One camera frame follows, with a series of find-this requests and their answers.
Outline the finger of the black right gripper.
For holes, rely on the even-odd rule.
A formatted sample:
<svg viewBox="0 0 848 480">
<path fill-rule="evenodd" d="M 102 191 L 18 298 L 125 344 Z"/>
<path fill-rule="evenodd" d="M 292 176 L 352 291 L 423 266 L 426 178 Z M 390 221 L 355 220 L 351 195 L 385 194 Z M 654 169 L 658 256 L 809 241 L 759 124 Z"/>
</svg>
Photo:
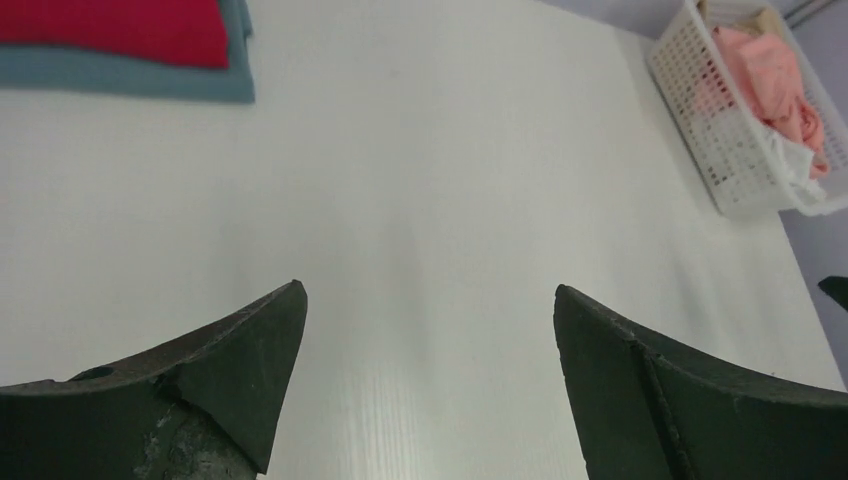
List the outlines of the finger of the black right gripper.
<svg viewBox="0 0 848 480">
<path fill-rule="evenodd" d="M 818 282 L 819 289 L 845 311 L 848 310 L 848 278 L 828 276 Z"/>
</svg>

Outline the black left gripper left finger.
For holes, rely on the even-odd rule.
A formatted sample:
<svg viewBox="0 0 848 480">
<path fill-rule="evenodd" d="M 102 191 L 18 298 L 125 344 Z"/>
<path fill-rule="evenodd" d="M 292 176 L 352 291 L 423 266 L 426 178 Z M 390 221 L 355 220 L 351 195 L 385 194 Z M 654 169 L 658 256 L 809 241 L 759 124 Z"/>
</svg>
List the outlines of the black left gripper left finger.
<svg viewBox="0 0 848 480">
<path fill-rule="evenodd" d="M 69 380 L 1 390 L 5 479 L 254 479 L 267 472 L 308 297 L 240 310 Z"/>
</svg>

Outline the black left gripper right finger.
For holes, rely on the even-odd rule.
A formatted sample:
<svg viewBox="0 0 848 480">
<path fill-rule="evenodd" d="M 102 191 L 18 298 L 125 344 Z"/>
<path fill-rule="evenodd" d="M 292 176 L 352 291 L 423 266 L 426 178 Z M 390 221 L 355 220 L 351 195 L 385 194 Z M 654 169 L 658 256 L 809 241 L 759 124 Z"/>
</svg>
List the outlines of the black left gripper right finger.
<svg viewBox="0 0 848 480">
<path fill-rule="evenodd" d="M 592 479 L 843 479 L 847 396 L 750 370 L 570 286 L 553 324 Z"/>
</svg>

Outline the red t shirt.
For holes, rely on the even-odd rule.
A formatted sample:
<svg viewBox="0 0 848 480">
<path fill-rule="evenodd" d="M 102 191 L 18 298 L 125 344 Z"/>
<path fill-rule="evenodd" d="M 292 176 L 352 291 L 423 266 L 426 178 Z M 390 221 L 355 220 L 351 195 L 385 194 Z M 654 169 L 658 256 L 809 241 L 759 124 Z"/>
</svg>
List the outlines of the red t shirt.
<svg viewBox="0 0 848 480">
<path fill-rule="evenodd" d="M 3 1 L 1 43 L 182 67 L 229 66 L 229 35 L 216 1 Z"/>
</svg>

